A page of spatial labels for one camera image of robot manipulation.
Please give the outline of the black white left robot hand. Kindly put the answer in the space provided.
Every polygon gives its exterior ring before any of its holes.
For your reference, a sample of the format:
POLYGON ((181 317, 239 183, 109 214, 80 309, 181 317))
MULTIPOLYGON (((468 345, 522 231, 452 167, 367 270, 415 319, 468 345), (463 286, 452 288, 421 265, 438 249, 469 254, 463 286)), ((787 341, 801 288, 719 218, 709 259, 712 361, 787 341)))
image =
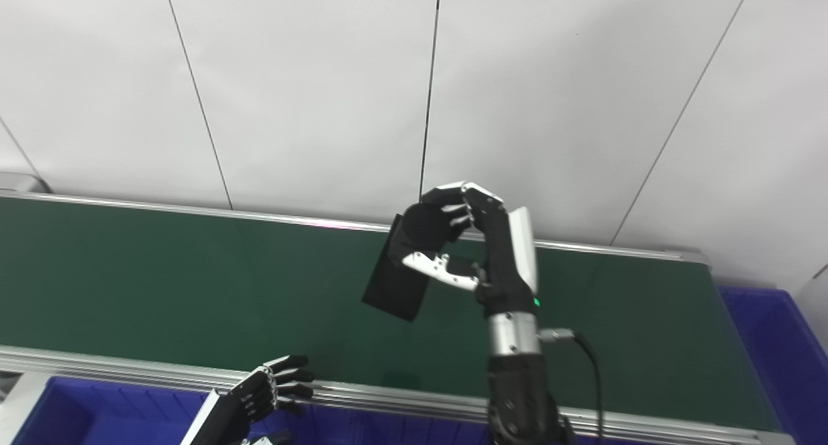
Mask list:
POLYGON ((293 444, 286 428, 252 436, 252 425, 277 411, 302 416, 299 400, 314 395, 308 356, 291 354, 250 371, 224 394, 212 389, 196 413, 182 444, 293 444))

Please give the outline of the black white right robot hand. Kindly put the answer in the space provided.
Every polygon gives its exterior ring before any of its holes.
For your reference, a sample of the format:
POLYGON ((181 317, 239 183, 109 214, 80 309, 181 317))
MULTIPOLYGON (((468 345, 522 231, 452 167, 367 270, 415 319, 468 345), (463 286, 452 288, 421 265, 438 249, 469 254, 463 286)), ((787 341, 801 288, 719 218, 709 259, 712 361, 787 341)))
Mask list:
POLYGON ((486 316, 536 313, 538 265, 530 210, 508 210, 499 195, 474 182, 437 186, 409 206, 391 233, 389 256, 396 265, 473 292, 486 316), (484 239, 480 263, 444 253, 469 229, 484 239))

